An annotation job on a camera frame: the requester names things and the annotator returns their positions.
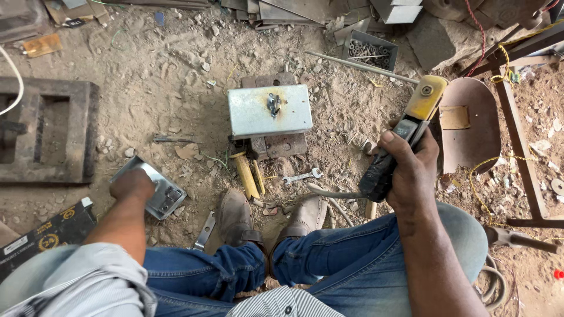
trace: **shirt sleeve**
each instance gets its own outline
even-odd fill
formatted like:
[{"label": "shirt sleeve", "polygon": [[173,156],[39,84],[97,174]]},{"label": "shirt sleeve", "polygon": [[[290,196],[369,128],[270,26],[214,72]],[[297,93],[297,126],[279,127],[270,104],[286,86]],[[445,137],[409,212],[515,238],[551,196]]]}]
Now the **shirt sleeve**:
[{"label": "shirt sleeve", "polygon": [[146,282],[147,270],[121,246],[87,244],[76,249],[46,278],[40,293],[8,309],[5,314],[152,317],[156,298]]}]

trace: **brown shoe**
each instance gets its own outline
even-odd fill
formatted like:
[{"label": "brown shoe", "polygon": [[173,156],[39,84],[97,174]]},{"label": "brown shoe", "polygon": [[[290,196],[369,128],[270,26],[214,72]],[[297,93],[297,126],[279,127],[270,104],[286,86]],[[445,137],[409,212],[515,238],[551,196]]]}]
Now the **brown shoe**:
[{"label": "brown shoe", "polygon": [[321,229],[325,221],[326,213],[327,202],[322,200],[321,196],[311,193],[303,197],[296,209],[292,212],[288,224],[278,234],[276,244],[270,251],[270,256],[268,257],[270,265],[273,265],[272,255],[274,254],[274,250],[282,240],[287,237],[298,239],[312,231]]},{"label": "brown shoe", "polygon": [[265,255],[265,271],[268,275],[270,265],[262,233],[253,230],[249,201],[240,191],[230,188],[219,197],[220,205],[215,211],[215,225],[219,236],[226,244],[237,248],[247,242],[255,243]]}]

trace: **red wire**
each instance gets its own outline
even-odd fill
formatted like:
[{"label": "red wire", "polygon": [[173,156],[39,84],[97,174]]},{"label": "red wire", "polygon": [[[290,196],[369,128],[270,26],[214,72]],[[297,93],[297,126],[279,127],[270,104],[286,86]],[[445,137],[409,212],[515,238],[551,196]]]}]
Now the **red wire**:
[{"label": "red wire", "polygon": [[466,8],[468,9],[468,13],[470,13],[472,20],[474,20],[474,23],[476,23],[476,25],[480,28],[480,32],[482,33],[482,56],[480,57],[478,62],[474,65],[474,67],[472,67],[470,72],[468,72],[468,74],[466,75],[466,77],[470,77],[470,75],[472,75],[476,67],[480,65],[480,63],[484,59],[484,56],[486,56],[486,34],[484,33],[484,28],[482,28],[482,25],[480,24],[480,22],[478,22],[478,19],[476,19],[476,16],[472,12],[472,9],[470,8],[470,2],[468,0],[465,1],[466,1]]},{"label": "red wire", "polygon": [[543,9],[543,12],[552,9],[553,7],[556,7],[556,5],[559,3],[559,1],[560,1],[560,0],[554,1],[554,3],[553,3],[551,6],[544,8],[544,9]]}]

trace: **white cable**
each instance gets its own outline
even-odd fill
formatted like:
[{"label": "white cable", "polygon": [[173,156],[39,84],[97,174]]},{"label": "white cable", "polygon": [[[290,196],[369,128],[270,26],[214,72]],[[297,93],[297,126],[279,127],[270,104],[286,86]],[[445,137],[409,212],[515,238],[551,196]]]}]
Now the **white cable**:
[{"label": "white cable", "polygon": [[14,62],[12,61],[12,59],[8,56],[8,53],[6,53],[6,51],[2,48],[2,46],[0,46],[0,52],[2,53],[2,55],[4,55],[4,57],[6,58],[6,61],[8,62],[8,64],[10,65],[10,67],[14,70],[14,73],[16,73],[16,77],[17,77],[17,82],[20,84],[20,91],[17,94],[17,98],[16,100],[6,109],[4,109],[2,112],[0,112],[0,116],[3,115],[4,113],[12,110],[13,107],[15,107],[21,100],[21,97],[24,95],[24,81],[21,80],[21,75],[20,72],[17,71],[16,65],[14,65]]}]

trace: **blue jeans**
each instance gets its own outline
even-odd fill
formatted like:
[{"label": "blue jeans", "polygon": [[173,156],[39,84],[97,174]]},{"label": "blue jeans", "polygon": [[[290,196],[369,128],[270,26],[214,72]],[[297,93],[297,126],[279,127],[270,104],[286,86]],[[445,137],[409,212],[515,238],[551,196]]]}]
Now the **blue jeans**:
[{"label": "blue jeans", "polygon": [[[437,207],[460,265],[473,282],[486,259],[486,234],[463,210],[441,202]],[[395,214],[353,228],[286,238],[274,250],[273,262],[281,285],[314,284],[308,291],[345,316],[411,316]],[[224,316],[235,305],[236,293],[256,289],[265,276],[265,258],[252,243],[223,245],[213,256],[151,248],[144,267],[158,298],[156,315],[167,317]]]}]

